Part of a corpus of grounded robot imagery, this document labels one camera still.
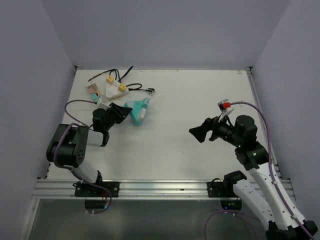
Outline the white triangular power strip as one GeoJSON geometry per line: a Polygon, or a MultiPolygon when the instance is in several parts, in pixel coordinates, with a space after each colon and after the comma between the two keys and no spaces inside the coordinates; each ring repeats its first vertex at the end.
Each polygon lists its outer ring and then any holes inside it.
{"type": "Polygon", "coordinates": [[[123,84],[123,83],[120,83],[120,82],[116,81],[115,79],[114,79],[114,83],[112,85],[108,84],[106,82],[105,96],[108,100],[116,99],[116,98],[122,97],[124,95],[127,95],[129,93],[129,89],[127,87],[126,87],[125,92],[119,91],[118,90],[119,84],[123,84]]]}

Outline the teal cube charger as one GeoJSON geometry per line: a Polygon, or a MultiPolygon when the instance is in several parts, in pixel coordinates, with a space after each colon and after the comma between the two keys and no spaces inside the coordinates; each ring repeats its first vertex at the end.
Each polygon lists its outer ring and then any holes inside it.
{"type": "Polygon", "coordinates": [[[92,94],[91,94],[91,97],[92,97],[92,99],[95,101],[95,100],[98,99],[99,96],[98,96],[96,93],[92,93],[92,94]]]}

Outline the yellow cube charger front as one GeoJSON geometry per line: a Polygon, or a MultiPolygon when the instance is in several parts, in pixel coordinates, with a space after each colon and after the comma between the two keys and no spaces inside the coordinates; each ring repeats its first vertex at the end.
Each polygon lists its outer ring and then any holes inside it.
{"type": "Polygon", "coordinates": [[[127,87],[124,84],[119,84],[118,85],[118,90],[121,92],[125,92],[127,89],[127,87]]]}

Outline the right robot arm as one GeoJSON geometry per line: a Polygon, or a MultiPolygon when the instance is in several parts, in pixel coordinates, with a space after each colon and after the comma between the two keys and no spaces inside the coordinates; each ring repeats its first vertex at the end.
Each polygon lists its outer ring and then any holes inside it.
{"type": "Polygon", "coordinates": [[[218,138],[235,147],[237,160],[255,180],[259,194],[241,171],[228,173],[223,179],[223,192],[238,196],[262,223],[269,240],[311,240],[318,231],[297,209],[283,187],[267,150],[257,141],[257,126],[252,117],[240,115],[234,125],[219,117],[207,118],[202,125],[189,129],[200,143],[212,132],[210,141],[218,138]]]}

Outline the yellow cube charger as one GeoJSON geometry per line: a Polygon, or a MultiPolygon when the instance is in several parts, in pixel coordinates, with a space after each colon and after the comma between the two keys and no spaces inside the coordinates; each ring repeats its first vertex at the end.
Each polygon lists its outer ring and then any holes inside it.
{"type": "Polygon", "coordinates": [[[121,92],[125,92],[127,89],[127,87],[124,84],[119,84],[118,85],[118,90],[121,92]]]}
{"type": "Polygon", "coordinates": [[[109,85],[113,85],[113,84],[114,84],[114,81],[115,81],[115,79],[114,79],[112,76],[110,76],[110,75],[107,75],[107,76],[106,76],[106,82],[107,82],[109,85]]]}

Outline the teal power strip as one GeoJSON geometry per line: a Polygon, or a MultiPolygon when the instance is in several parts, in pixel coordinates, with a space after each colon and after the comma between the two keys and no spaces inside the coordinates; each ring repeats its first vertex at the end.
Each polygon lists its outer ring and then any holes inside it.
{"type": "Polygon", "coordinates": [[[132,111],[130,112],[130,117],[132,119],[132,122],[136,125],[136,126],[140,126],[144,119],[139,121],[139,113],[141,111],[142,108],[148,108],[149,103],[150,103],[150,98],[149,97],[145,97],[143,100],[131,100],[134,101],[134,107],[132,108],[132,111]]]}

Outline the aluminium front rail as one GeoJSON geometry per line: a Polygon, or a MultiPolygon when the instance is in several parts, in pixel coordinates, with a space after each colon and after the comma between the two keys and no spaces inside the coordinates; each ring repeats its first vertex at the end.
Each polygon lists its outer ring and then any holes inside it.
{"type": "MultiPolygon", "coordinates": [[[[116,200],[229,200],[209,197],[207,180],[119,180],[116,200]]],[[[32,199],[38,200],[101,200],[102,197],[76,197],[71,179],[38,179],[32,199]]]]}

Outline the beige power strip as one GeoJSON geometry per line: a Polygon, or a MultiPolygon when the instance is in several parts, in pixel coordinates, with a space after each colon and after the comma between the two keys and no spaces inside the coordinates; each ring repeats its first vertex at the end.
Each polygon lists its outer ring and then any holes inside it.
{"type": "Polygon", "coordinates": [[[107,108],[107,105],[108,105],[107,98],[105,95],[100,93],[97,85],[95,83],[89,82],[86,84],[86,87],[96,106],[99,108],[107,108]]]}

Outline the pink cube charger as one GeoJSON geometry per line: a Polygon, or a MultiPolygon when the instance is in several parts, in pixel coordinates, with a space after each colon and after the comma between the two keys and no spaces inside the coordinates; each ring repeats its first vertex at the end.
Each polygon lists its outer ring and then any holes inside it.
{"type": "Polygon", "coordinates": [[[88,91],[89,91],[89,93],[91,93],[91,94],[95,92],[95,90],[94,90],[92,87],[89,87],[89,88],[88,88],[88,91]]]}

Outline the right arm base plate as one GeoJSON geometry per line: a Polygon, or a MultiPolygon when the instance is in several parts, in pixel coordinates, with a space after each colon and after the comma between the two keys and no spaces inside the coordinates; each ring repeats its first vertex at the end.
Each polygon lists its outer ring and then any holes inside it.
{"type": "Polygon", "coordinates": [[[235,198],[233,185],[226,180],[215,178],[206,183],[209,198],[235,198]]]}

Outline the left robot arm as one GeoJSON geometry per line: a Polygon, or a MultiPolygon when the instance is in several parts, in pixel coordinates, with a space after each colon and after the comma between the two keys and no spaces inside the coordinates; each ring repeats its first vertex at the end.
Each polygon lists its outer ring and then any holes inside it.
{"type": "Polygon", "coordinates": [[[92,196],[103,193],[102,174],[86,159],[87,146],[105,147],[109,130],[122,123],[133,109],[110,103],[109,107],[97,108],[92,113],[92,127],[76,123],[59,124],[46,150],[46,158],[57,168],[70,171],[80,182],[87,184],[92,196]]]}

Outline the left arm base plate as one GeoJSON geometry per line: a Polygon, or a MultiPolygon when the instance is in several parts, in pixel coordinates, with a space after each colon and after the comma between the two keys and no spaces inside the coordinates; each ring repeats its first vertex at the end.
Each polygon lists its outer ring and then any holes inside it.
{"type": "MultiPolygon", "coordinates": [[[[72,184],[75,187],[74,196],[84,198],[98,198],[106,195],[106,192],[99,187],[90,186],[80,181],[72,184]]],[[[111,193],[112,198],[117,198],[120,191],[120,182],[118,181],[103,181],[101,186],[111,193]]]]}

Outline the white cube charger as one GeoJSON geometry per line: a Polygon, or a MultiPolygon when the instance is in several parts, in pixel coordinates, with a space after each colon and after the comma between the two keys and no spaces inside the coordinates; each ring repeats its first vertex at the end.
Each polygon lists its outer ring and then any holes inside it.
{"type": "Polygon", "coordinates": [[[138,120],[139,120],[139,121],[142,121],[142,120],[144,119],[145,114],[146,114],[146,111],[147,111],[146,108],[142,108],[142,109],[140,110],[139,116],[138,116],[138,120]]]}

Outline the light blue usb charger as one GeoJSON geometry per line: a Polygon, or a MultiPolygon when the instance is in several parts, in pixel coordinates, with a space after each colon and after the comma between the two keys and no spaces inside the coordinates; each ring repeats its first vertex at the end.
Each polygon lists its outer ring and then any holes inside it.
{"type": "Polygon", "coordinates": [[[127,102],[124,104],[124,106],[125,106],[126,108],[133,108],[134,105],[135,105],[135,102],[134,102],[134,101],[127,101],[127,102]]]}

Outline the yellow cube charger rear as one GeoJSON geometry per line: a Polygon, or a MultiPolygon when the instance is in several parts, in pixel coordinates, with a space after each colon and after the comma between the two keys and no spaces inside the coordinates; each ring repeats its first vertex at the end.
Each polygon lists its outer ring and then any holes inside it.
{"type": "Polygon", "coordinates": [[[109,85],[113,85],[113,84],[114,84],[114,81],[115,81],[115,79],[114,79],[112,76],[110,76],[110,75],[107,75],[107,76],[106,76],[106,82],[107,82],[109,85]]]}

